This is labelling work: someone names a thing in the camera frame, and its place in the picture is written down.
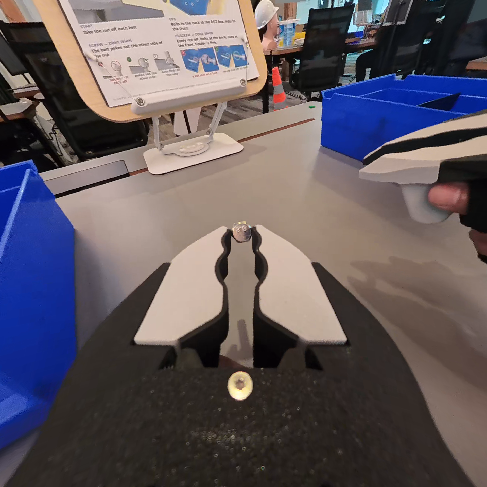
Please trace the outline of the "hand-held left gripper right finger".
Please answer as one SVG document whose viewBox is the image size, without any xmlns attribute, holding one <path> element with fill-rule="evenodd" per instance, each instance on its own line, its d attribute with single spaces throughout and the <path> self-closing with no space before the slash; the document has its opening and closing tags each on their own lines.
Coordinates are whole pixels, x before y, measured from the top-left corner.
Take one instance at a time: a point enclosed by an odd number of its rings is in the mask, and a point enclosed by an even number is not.
<svg viewBox="0 0 487 487">
<path fill-rule="evenodd" d="M 310 259 L 262 225 L 252 229 L 253 361 L 280 362 L 290 349 L 342 346 L 347 337 Z"/>
</svg>

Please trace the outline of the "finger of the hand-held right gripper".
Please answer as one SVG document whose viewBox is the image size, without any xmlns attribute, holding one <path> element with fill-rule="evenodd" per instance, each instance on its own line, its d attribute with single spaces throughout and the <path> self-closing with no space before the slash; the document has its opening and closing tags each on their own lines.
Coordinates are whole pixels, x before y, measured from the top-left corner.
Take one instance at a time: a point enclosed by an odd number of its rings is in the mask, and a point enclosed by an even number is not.
<svg viewBox="0 0 487 487">
<path fill-rule="evenodd" d="M 486 136 L 486 112 L 463 115 L 393 139 L 369 153 L 363 164 L 368 165 L 391 153 L 443 147 L 481 136 Z"/>
<path fill-rule="evenodd" d="M 486 149 L 378 149 L 367 155 L 363 180 L 396 184 L 433 184 L 486 179 Z"/>
</svg>

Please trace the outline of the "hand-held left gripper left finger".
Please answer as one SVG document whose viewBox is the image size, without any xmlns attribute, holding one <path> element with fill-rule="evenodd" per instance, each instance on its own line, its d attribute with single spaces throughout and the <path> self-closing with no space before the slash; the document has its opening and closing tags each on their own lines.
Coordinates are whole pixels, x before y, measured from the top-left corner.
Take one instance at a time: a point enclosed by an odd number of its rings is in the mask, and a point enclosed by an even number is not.
<svg viewBox="0 0 487 487">
<path fill-rule="evenodd" d="M 134 336 L 144 346 L 196 350 L 203 364 L 218 364 L 228 335 L 231 231 L 219 227 L 182 250 L 163 280 Z"/>
</svg>

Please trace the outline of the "blue divided storage bin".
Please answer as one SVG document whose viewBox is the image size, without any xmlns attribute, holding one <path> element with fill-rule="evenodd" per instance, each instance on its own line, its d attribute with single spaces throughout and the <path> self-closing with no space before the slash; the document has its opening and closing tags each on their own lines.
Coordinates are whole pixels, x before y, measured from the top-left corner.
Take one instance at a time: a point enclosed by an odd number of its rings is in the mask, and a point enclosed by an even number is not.
<svg viewBox="0 0 487 487">
<path fill-rule="evenodd" d="M 386 75 L 321 95 L 321 145 L 362 161 L 393 139 L 485 110 L 486 79 Z"/>
</svg>

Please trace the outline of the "person's right hand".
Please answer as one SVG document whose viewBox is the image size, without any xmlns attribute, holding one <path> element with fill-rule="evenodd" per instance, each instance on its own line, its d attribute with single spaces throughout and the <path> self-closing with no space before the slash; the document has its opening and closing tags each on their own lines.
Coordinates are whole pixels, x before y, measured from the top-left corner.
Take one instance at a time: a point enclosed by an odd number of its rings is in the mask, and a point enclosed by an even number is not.
<svg viewBox="0 0 487 487">
<path fill-rule="evenodd" d="M 437 184 L 429 190 L 428 200 L 437 209 L 459 216 L 470 229 L 479 260 L 486 264 L 486 180 Z"/>
</svg>

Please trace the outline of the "black office chair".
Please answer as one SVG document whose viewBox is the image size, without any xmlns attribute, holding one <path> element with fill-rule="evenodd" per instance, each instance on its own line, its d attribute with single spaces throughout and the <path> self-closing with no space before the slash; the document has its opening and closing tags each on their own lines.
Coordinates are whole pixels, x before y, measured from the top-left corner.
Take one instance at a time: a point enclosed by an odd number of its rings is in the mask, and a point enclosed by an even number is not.
<svg viewBox="0 0 487 487">
<path fill-rule="evenodd" d="M 356 60 L 356 82 L 394 74 L 440 75 L 463 24 L 463 1 L 413 1 L 404 24 L 381 26 L 377 46 Z"/>
<path fill-rule="evenodd" d="M 147 122 L 115 123 L 103 119 L 86 105 L 42 22 L 1 21 L 1 32 L 32 76 L 55 125 L 81 161 L 148 143 Z"/>
<path fill-rule="evenodd" d="M 291 75 L 291 86 L 307 101 L 318 101 L 321 92 L 339 85 L 345 41 L 354 3 L 342 7 L 310 9 L 298 70 Z"/>
</svg>

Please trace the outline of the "white document stand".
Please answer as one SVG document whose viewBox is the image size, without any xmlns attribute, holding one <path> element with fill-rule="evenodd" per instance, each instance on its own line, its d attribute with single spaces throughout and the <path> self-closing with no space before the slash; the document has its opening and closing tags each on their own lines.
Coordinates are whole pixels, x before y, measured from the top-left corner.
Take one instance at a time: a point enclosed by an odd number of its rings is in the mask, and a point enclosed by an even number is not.
<svg viewBox="0 0 487 487">
<path fill-rule="evenodd" d="M 218 103 L 211 124 L 206 131 L 189 133 L 162 143 L 159 118 L 152 118 L 155 148 L 144 152 L 149 173 L 167 174 L 208 161 L 242 152 L 243 145 L 225 133 L 217 132 L 227 102 Z"/>
</svg>

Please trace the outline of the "orange striped traffic cone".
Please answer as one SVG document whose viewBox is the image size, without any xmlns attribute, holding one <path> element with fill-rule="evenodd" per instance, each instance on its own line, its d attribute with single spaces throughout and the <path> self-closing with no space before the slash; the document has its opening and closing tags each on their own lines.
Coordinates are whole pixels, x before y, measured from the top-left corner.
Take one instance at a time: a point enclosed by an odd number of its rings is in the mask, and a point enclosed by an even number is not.
<svg viewBox="0 0 487 487">
<path fill-rule="evenodd" d="M 286 93 L 283 89 L 282 79 L 279 68 L 272 68 L 272 86 L 273 86 L 273 111 L 278 111 L 288 107 Z"/>
</svg>

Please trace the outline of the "dark flat tablet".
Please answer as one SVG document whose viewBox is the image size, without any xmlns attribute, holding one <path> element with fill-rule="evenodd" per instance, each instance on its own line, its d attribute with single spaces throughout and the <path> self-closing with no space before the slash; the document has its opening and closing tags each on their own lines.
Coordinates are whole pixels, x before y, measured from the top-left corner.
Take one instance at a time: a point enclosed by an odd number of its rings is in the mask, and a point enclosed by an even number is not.
<svg viewBox="0 0 487 487">
<path fill-rule="evenodd" d="M 123 160 L 83 162 L 44 172 L 41 177 L 56 198 L 129 177 Z"/>
</svg>

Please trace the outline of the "white hard hat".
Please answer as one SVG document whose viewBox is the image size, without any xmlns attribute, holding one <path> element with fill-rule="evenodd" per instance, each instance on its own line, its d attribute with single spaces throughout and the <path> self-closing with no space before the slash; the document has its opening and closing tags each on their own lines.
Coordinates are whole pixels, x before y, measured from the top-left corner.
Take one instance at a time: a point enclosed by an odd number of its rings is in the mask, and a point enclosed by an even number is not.
<svg viewBox="0 0 487 487">
<path fill-rule="evenodd" d="M 276 7 L 272 1 L 259 1 L 254 9 L 257 29 L 260 30 L 267 26 L 267 24 L 277 15 L 278 10 L 278 7 Z"/>
</svg>

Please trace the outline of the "white instruction board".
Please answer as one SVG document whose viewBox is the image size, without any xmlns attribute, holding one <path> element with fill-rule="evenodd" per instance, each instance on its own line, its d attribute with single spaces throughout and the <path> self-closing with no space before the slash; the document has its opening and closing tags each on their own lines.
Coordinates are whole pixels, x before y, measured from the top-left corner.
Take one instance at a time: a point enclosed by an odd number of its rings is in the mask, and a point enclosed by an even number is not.
<svg viewBox="0 0 487 487">
<path fill-rule="evenodd" d="M 111 108 L 259 76 L 238 1 L 58 3 Z"/>
</svg>

